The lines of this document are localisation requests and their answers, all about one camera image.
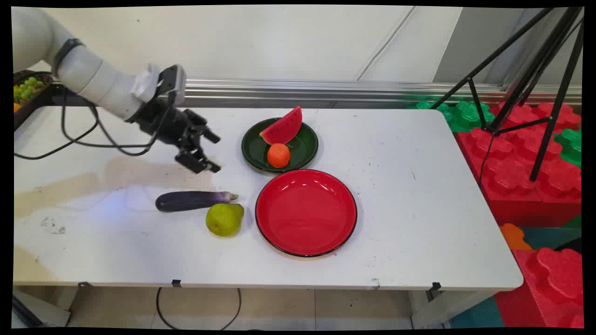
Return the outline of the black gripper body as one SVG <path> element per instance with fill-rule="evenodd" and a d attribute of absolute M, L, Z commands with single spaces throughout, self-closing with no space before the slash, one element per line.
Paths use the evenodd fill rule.
<path fill-rule="evenodd" d="M 165 144 L 194 150 L 200 147 L 200 136 L 187 132 L 189 128 L 199 129 L 202 117 L 190 109 L 179 110 L 165 100 L 155 98 L 141 105 L 128 123 L 136 123 L 141 131 L 153 136 Z"/>

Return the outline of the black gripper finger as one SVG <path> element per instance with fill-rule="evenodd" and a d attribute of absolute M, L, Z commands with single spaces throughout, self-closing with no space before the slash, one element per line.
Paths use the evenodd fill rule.
<path fill-rule="evenodd" d="M 204 136 L 210 142 L 217 144 L 221 138 L 213 133 L 207 126 L 207 120 L 191 111 L 190 109 L 183 110 L 183 113 L 188 119 L 187 133 L 190 135 Z"/>
<path fill-rule="evenodd" d="M 210 161 L 200 146 L 179 147 L 179 152 L 175 156 L 175 160 L 195 174 L 199 174 L 205 170 L 210 170 L 213 173 L 221 170 L 221 166 Z"/>

